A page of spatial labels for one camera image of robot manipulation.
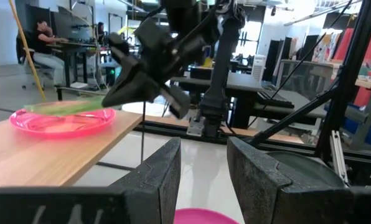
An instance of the red object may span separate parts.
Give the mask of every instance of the red object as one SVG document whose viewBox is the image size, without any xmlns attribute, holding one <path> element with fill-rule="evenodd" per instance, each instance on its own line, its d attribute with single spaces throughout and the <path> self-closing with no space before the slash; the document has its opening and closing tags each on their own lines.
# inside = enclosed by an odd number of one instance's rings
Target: red object
<svg viewBox="0 0 371 224">
<path fill-rule="evenodd" d="M 340 42 L 340 45 L 337 49 L 337 52 L 334 56 L 336 60 L 344 60 L 346 56 L 347 49 L 349 48 L 349 44 L 352 38 L 354 29 L 346 29 L 343 39 Z M 367 52 L 365 53 L 364 59 L 371 60 L 371 41 L 368 46 Z M 359 92 L 355 98 L 354 104 L 357 106 L 365 106 L 368 103 L 368 100 L 371 96 L 371 91 L 365 88 L 360 88 Z"/>
<path fill-rule="evenodd" d="M 174 224 L 238 224 L 219 212 L 204 208 L 183 208 L 176 210 Z"/>
<path fill-rule="evenodd" d="M 73 138 L 97 133 L 115 118 L 115 110 L 103 109 L 68 116 L 46 116 L 21 109 L 9 121 L 17 129 L 44 138 Z"/>
</svg>

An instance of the pink plate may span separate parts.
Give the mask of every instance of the pink plate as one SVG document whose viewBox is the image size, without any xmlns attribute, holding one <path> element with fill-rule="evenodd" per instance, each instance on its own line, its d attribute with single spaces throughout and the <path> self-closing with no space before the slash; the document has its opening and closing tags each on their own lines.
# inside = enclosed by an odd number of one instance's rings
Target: pink plate
<svg viewBox="0 0 371 224">
<path fill-rule="evenodd" d="M 46 116 L 28 113 L 21 109 L 13 113 L 11 124 L 25 131 L 45 138 L 72 138 L 101 131 L 115 118 L 115 110 L 103 109 L 68 116 Z"/>
<path fill-rule="evenodd" d="M 176 210 L 174 224 L 238 224 L 219 212 L 203 208 L 183 208 Z"/>
</svg>

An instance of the white floor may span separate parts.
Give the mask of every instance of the white floor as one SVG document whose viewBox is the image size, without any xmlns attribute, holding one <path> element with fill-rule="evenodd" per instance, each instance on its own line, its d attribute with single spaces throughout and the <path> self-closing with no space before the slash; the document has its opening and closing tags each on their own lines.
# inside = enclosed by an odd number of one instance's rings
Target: white floor
<svg viewBox="0 0 371 224">
<path fill-rule="evenodd" d="M 0 109 L 18 110 L 24 105 L 40 103 L 41 98 L 22 67 L 0 67 Z M 27 90 L 21 85 L 27 83 Z M 53 89 L 47 87 L 48 101 L 57 100 Z M 74 99 L 75 95 L 64 95 Z M 0 121 L 11 113 L 0 110 Z M 147 134 L 144 158 L 159 149 L 170 138 Z M 117 144 L 101 161 L 128 167 L 140 163 L 141 134 L 132 132 Z M 228 173 L 226 147 L 203 142 L 182 140 L 182 169 L 177 208 L 208 208 L 237 222 L 244 223 Z M 107 186 L 128 172 L 107 167 L 92 167 L 75 185 Z"/>
</svg>

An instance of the robotic workstation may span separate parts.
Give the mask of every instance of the robotic workstation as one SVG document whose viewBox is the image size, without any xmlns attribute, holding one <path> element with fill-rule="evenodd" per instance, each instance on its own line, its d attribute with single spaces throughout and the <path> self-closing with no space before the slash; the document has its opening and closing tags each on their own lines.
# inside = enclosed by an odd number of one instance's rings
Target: robotic workstation
<svg viewBox="0 0 371 224">
<path fill-rule="evenodd" d="M 171 104 L 170 111 L 178 118 L 184 117 L 189 106 L 188 96 L 178 87 L 164 83 L 182 66 L 198 60 L 205 45 L 219 38 L 233 40 L 220 41 L 212 86 L 201 103 L 205 135 L 218 138 L 215 131 L 225 111 L 223 85 L 229 52 L 235 46 L 245 15 L 235 1 L 217 1 L 208 12 L 201 12 L 199 7 L 195 1 L 162 0 L 161 7 L 150 16 L 166 9 L 170 27 L 179 35 L 173 39 L 146 18 L 135 32 L 143 46 L 140 58 L 129 54 L 127 43 L 118 35 L 110 37 L 112 54 L 123 68 L 104 99 L 104 106 L 152 101 L 162 94 Z M 221 36 L 217 30 L 217 14 L 225 18 Z M 336 145 L 332 131 L 339 129 L 337 118 L 343 117 L 347 95 L 357 78 L 356 71 L 370 36 L 371 0 L 364 0 L 345 66 L 335 85 L 247 142 L 228 138 L 228 168 L 245 223 L 371 223 L 371 189 L 350 186 L 345 176 L 342 185 L 335 187 L 325 178 L 312 178 L 303 170 L 258 150 L 271 148 L 271 151 L 303 152 L 312 156 L 314 150 L 307 146 L 280 144 L 267 138 L 292 123 L 295 116 L 332 99 L 315 152 L 317 157 L 329 162 L 330 139 L 332 145 Z M 353 169 L 371 169 L 371 155 L 344 154 L 345 163 Z M 338 175 L 345 172 L 340 170 L 341 162 L 334 160 L 335 164 Z M 0 189 L 0 223 L 173 223 L 180 171 L 181 141 L 174 138 L 109 187 Z"/>
</svg>

